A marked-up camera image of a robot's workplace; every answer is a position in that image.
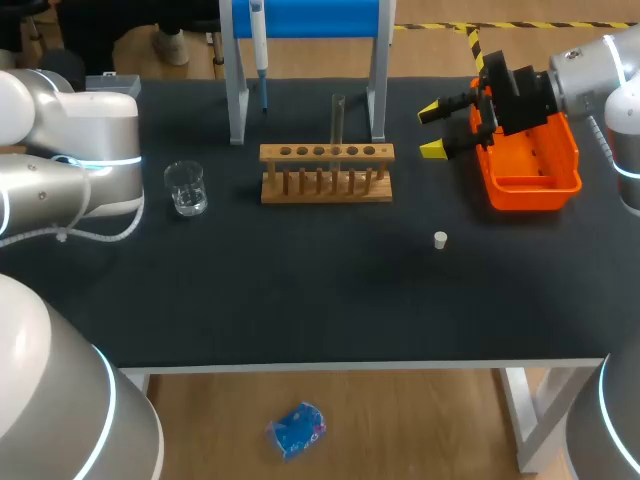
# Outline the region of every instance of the blue plastic bag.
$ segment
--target blue plastic bag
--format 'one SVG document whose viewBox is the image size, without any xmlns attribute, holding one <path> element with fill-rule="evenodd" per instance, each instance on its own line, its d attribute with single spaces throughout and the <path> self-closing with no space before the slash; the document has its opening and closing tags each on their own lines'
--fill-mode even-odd
<svg viewBox="0 0 640 480">
<path fill-rule="evenodd" d="M 278 422 L 269 423 L 267 435 L 280 450 L 282 457 L 290 460 L 317 442 L 326 430 L 320 410 L 302 402 Z"/>
</svg>

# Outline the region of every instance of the test tube rack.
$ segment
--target test tube rack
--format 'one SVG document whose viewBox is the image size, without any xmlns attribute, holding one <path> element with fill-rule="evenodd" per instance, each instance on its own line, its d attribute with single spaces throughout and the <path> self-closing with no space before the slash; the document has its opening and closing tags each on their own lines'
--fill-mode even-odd
<svg viewBox="0 0 640 480">
<path fill-rule="evenodd" d="M 262 203 L 369 203 L 393 198 L 389 164 L 395 161 L 390 143 L 260 145 L 260 161 L 267 164 L 262 177 Z M 365 163 L 364 170 L 328 171 L 318 163 Z M 291 164 L 311 164 L 293 169 Z"/>
</svg>

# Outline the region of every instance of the black table surface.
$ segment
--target black table surface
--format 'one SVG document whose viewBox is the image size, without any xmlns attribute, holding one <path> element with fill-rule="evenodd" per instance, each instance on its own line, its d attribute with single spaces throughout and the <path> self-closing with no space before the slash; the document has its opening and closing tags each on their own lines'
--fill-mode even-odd
<svg viewBox="0 0 640 480">
<path fill-rule="evenodd" d="M 222 83 L 144 82 L 138 230 L 113 245 L 24 241 L 0 250 L 0 272 L 120 367 L 603 357 L 640 318 L 640 219 L 585 124 L 584 187 L 559 212 L 493 211 L 475 154 L 421 159 L 467 114 L 424 127 L 416 112 L 468 82 L 389 81 L 393 203 L 298 206 L 260 205 L 260 143 L 326 143 L 333 93 L 347 95 L 344 139 L 367 142 L 363 81 L 270 81 L 267 116 L 251 95 L 244 147 L 228 145 Z M 200 217 L 172 210 L 163 171 L 177 160 L 204 167 Z"/>
</svg>

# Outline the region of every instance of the orange plastic tray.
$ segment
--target orange plastic tray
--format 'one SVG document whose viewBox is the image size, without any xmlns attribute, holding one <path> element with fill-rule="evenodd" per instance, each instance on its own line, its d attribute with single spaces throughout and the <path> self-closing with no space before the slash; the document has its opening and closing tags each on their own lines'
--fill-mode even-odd
<svg viewBox="0 0 640 480">
<path fill-rule="evenodd" d="M 478 84 L 474 79 L 471 86 Z M 471 129 L 477 132 L 480 112 L 471 110 Z M 476 147 L 491 205 L 503 211 L 560 210 L 582 188 L 578 147 L 562 113 L 524 132 L 493 135 L 494 145 Z"/>
</svg>

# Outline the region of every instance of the floor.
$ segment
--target floor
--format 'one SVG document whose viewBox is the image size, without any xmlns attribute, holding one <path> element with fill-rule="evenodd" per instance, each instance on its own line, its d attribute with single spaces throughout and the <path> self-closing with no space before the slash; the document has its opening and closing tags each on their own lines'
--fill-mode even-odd
<svg viewBox="0 0 640 480">
<path fill-rule="evenodd" d="M 634 21 L 636 0 L 398 0 L 396 23 L 438 21 Z M 50 45 L 59 44 L 52 17 L 41 19 Z M 151 27 L 117 45 L 121 73 L 145 78 L 212 78 L 211 51 L 189 35 L 186 67 L 159 63 Z M 483 51 L 505 51 L 512 68 L 546 67 L 549 55 L 606 33 L 601 29 L 486 30 Z M 269 41 L 269 75 L 364 77 L 369 40 Z M 250 42 L 242 44 L 247 72 L 255 71 Z M 27 52 L 27 62 L 33 54 Z M 393 76 L 473 75 L 464 35 L 399 31 Z M 543 371 L 530 370 L 535 384 Z M 150 398 L 164 425 L 164 480 L 412 479 L 516 480 L 515 446 L 504 394 L 490 370 L 218 374 L 157 376 Z M 300 401 L 325 414 L 325 438 L 285 464 L 264 429 Z M 569 480 L 559 455 L 540 480 Z"/>
</svg>

